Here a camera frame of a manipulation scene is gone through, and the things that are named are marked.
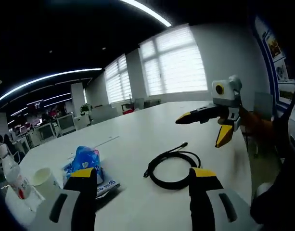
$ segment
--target ceiling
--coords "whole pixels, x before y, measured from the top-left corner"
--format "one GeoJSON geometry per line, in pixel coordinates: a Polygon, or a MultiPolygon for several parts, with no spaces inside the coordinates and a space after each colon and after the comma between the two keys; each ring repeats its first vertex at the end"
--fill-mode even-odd
{"type": "MultiPolygon", "coordinates": [[[[139,2],[162,15],[173,26],[246,23],[246,5],[243,3],[204,2],[198,7],[193,0],[139,2]]],[[[165,29],[148,14],[119,0],[0,1],[0,79],[3,81],[0,96],[22,83],[46,75],[105,68],[121,54],[134,50],[139,43],[165,29]]],[[[68,74],[35,83],[3,99],[0,108],[38,88],[72,79],[97,77],[101,72],[68,74]]],[[[13,112],[33,100],[69,92],[71,83],[33,92],[2,110],[13,112]]]]}

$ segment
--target led light strip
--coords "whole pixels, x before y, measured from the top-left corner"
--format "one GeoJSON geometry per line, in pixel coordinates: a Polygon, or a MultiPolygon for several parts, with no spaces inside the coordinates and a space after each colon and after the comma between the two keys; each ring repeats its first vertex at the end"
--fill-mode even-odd
{"type": "Polygon", "coordinates": [[[149,9],[148,7],[144,6],[141,3],[138,3],[135,0],[121,0],[125,3],[128,3],[134,7],[139,8],[140,10],[144,11],[145,13],[149,14],[150,16],[154,17],[155,19],[157,19],[159,22],[163,23],[166,27],[170,27],[172,26],[171,23],[169,23],[166,19],[164,19],[163,17],[161,17],[159,14],[157,14],[155,11],[152,11],[151,9],[149,9]]]}
{"type": "Polygon", "coordinates": [[[71,100],[71,98],[70,98],[70,99],[67,99],[67,100],[62,100],[62,101],[59,101],[59,102],[56,102],[56,103],[51,103],[51,104],[46,105],[46,106],[44,106],[44,107],[48,107],[48,106],[51,106],[51,105],[53,105],[53,104],[61,103],[61,102],[68,101],[68,100],[71,100]]]}
{"type": "Polygon", "coordinates": [[[48,78],[52,78],[52,77],[55,77],[55,76],[61,76],[61,75],[66,75],[66,74],[71,74],[71,73],[77,73],[77,72],[84,72],[84,71],[100,71],[102,70],[102,68],[91,68],[91,69],[82,69],[82,70],[76,70],[76,71],[66,71],[66,72],[61,72],[61,73],[57,73],[57,74],[53,74],[53,75],[49,75],[49,76],[45,76],[45,77],[42,77],[42,78],[38,78],[38,79],[34,79],[30,82],[27,82],[25,84],[22,84],[20,85],[19,87],[16,87],[12,90],[10,90],[9,92],[7,92],[6,94],[2,95],[0,97],[0,101],[2,99],[4,99],[5,97],[9,96],[10,94],[14,93],[15,91],[21,89],[21,88],[24,88],[30,84],[33,84],[33,83],[36,83],[36,82],[39,82],[39,81],[42,81],[44,79],[48,79],[48,78]]]}
{"type": "Polygon", "coordinates": [[[40,101],[43,101],[43,100],[37,100],[37,101],[32,102],[32,103],[27,103],[27,105],[30,105],[30,104],[33,104],[33,103],[38,103],[38,102],[40,102],[40,101]]]}
{"type": "Polygon", "coordinates": [[[19,110],[19,111],[15,112],[15,113],[14,113],[14,114],[12,114],[11,116],[14,116],[14,115],[18,114],[19,112],[22,112],[22,111],[23,111],[23,110],[25,110],[25,109],[27,109],[27,107],[25,107],[25,108],[23,108],[23,109],[21,109],[21,110],[19,110]]]}
{"type": "Polygon", "coordinates": [[[12,120],[11,122],[9,122],[7,125],[11,124],[12,122],[14,122],[14,120],[12,120]]]}
{"type": "Polygon", "coordinates": [[[86,98],[86,92],[85,92],[85,88],[83,89],[83,96],[84,96],[84,102],[88,103],[88,100],[86,98]]]}
{"type": "Polygon", "coordinates": [[[63,95],[54,96],[54,97],[52,97],[52,98],[49,98],[49,99],[44,100],[44,102],[47,101],[47,100],[51,100],[51,99],[54,99],[54,98],[57,98],[57,97],[63,96],[63,95]]]}

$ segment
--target black cable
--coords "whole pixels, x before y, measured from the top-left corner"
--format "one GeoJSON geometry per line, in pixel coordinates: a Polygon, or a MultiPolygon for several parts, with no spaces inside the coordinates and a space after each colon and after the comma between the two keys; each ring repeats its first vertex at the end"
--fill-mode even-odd
{"type": "Polygon", "coordinates": [[[188,143],[185,142],[182,145],[180,145],[180,146],[178,146],[176,148],[173,148],[173,149],[171,149],[169,151],[166,151],[165,153],[162,153],[159,156],[157,156],[155,159],[153,159],[148,164],[148,168],[144,173],[144,177],[145,178],[150,177],[151,180],[156,185],[158,185],[159,187],[164,188],[164,189],[173,189],[173,190],[175,189],[176,190],[176,189],[183,189],[186,186],[188,186],[189,185],[189,177],[190,177],[189,175],[186,178],[184,178],[184,179],[182,179],[180,181],[176,181],[176,182],[165,182],[165,181],[159,180],[154,175],[154,170],[158,166],[158,164],[160,164],[162,161],[164,161],[164,160],[166,160],[168,158],[171,158],[171,157],[178,157],[178,158],[184,159],[187,162],[189,162],[191,167],[201,167],[201,160],[196,154],[194,154],[192,152],[187,152],[187,151],[175,151],[174,152],[174,150],[186,147],[187,145],[188,145],[188,143]],[[185,155],[184,153],[194,155],[198,159],[198,165],[196,165],[195,161],[191,157],[185,155]]]}

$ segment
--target cable connector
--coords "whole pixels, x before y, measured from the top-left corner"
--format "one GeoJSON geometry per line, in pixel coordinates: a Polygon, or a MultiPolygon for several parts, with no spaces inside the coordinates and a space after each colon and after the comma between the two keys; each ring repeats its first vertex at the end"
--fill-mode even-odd
{"type": "Polygon", "coordinates": [[[144,172],[144,175],[143,175],[143,177],[144,177],[144,178],[147,178],[147,177],[149,177],[148,170],[146,170],[146,171],[144,172]]]}
{"type": "Polygon", "coordinates": [[[188,142],[184,142],[184,143],[182,143],[182,145],[180,146],[181,148],[184,148],[184,147],[186,147],[188,145],[188,142]]]}

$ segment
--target ceiling light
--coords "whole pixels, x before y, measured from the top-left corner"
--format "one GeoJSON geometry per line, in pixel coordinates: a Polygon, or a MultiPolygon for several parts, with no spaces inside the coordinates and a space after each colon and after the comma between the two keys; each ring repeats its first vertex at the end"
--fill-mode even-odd
{"type": "Polygon", "coordinates": [[[68,81],[64,81],[64,82],[60,82],[60,83],[56,83],[55,85],[59,85],[59,84],[63,84],[63,83],[70,83],[70,82],[75,82],[78,81],[79,79],[72,79],[72,80],[68,80],[68,81]]]}
{"type": "Polygon", "coordinates": [[[25,108],[23,108],[23,109],[21,109],[21,110],[19,110],[19,111],[15,112],[15,113],[14,113],[14,114],[12,114],[11,116],[14,116],[14,115],[18,114],[19,112],[22,112],[22,111],[23,111],[23,110],[25,110],[25,109],[27,109],[27,107],[25,107],[25,108]]]}
{"type": "Polygon", "coordinates": [[[2,109],[3,107],[5,107],[8,103],[4,104],[0,109],[2,109]]]}
{"type": "Polygon", "coordinates": [[[11,122],[9,122],[7,125],[10,125],[12,122],[14,122],[14,120],[12,120],[11,122]]]}
{"type": "Polygon", "coordinates": [[[32,103],[27,103],[27,105],[30,105],[30,104],[33,104],[33,103],[37,103],[37,102],[40,102],[40,101],[43,101],[43,100],[37,100],[37,101],[32,102],[32,103]]]}
{"type": "Polygon", "coordinates": [[[18,96],[17,98],[11,100],[10,103],[13,102],[13,101],[15,101],[15,100],[17,100],[17,99],[19,99],[19,98],[21,98],[21,97],[23,97],[23,96],[25,96],[25,95],[27,95],[27,94],[28,94],[28,93],[25,93],[24,95],[20,95],[20,96],[18,96]]]}
{"type": "Polygon", "coordinates": [[[36,92],[36,91],[38,91],[38,90],[45,89],[45,88],[49,88],[49,87],[53,87],[53,86],[54,86],[54,84],[52,84],[52,85],[47,85],[47,86],[45,86],[45,87],[38,88],[38,89],[36,89],[36,90],[30,91],[29,93],[33,93],[33,92],[36,92]]]}
{"type": "Polygon", "coordinates": [[[85,92],[85,88],[83,89],[83,96],[84,96],[84,102],[88,103],[88,100],[86,98],[86,92],[85,92]]]}
{"type": "Polygon", "coordinates": [[[22,85],[20,85],[19,87],[16,87],[16,88],[10,90],[9,92],[7,92],[6,94],[2,95],[2,96],[0,97],[0,101],[1,101],[2,99],[4,99],[5,97],[9,96],[10,94],[14,93],[15,91],[17,91],[17,90],[19,90],[19,89],[21,89],[21,88],[24,88],[24,87],[26,87],[26,86],[28,86],[28,85],[30,85],[30,84],[36,83],[36,82],[38,82],[38,81],[42,81],[42,80],[44,80],[44,79],[52,78],[52,77],[55,77],[55,76],[61,76],[61,75],[71,74],[71,73],[77,73],[77,72],[84,72],[84,71],[100,71],[100,70],[102,70],[102,68],[92,68],[92,69],[82,69],[82,70],[75,70],[75,71],[66,71],[66,72],[61,72],[61,73],[57,73],[57,74],[53,74],[53,75],[49,75],[49,76],[45,76],[45,77],[41,77],[41,78],[38,78],[38,79],[34,79],[34,80],[32,80],[32,81],[30,81],[30,82],[27,82],[27,83],[25,83],[25,84],[22,84],[22,85]]]}
{"type": "Polygon", "coordinates": [[[169,23],[167,20],[165,20],[163,17],[161,17],[159,14],[157,14],[155,11],[152,11],[151,9],[149,9],[148,7],[144,6],[141,3],[138,3],[135,0],[121,0],[123,2],[126,2],[134,7],[139,8],[140,10],[148,13],[150,16],[154,17],[155,19],[157,19],[159,22],[163,23],[166,27],[170,27],[172,26],[171,23],[169,23]]]}
{"type": "Polygon", "coordinates": [[[69,94],[71,94],[71,93],[66,93],[66,94],[63,94],[63,95],[54,96],[52,98],[49,98],[49,99],[44,100],[44,102],[47,101],[47,100],[51,100],[51,99],[54,99],[54,98],[57,98],[57,97],[61,97],[61,96],[64,96],[64,95],[69,95],[69,94]]]}
{"type": "Polygon", "coordinates": [[[56,102],[56,103],[51,103],[51,104],[46,105],[44,107],[48,107],[48,106],[51,106],[51,105],[54,105],[54,104],[57,104],[57,103],[61,103],[61,102],[64,102],[64,101],[68,101],[68,100],[71,100],[71,98],[70,99],[67,99],[67,100],[62,100],[62,101],[59,101],[59,102],[56,102]]]}

